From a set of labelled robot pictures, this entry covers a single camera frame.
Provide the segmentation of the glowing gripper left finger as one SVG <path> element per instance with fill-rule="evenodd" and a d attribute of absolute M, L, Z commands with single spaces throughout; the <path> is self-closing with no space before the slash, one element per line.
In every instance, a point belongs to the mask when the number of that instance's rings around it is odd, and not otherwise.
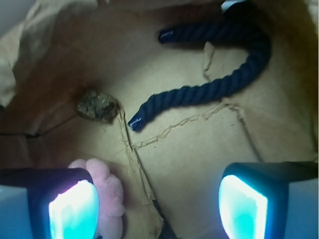
<path fill-rule="evenodd" d="M 82 168 L 0 171 L 2 239 L 92 239 L 99 196 Z"/>

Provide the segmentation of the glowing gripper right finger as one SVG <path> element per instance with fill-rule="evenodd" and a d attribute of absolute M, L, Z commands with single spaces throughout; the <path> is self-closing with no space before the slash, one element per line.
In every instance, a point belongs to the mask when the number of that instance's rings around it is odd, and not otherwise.
<path fill-rule="evenodd" d="M 218 196 L 230 239 L 319 237 L 318 163 L 232 163 Z"/>

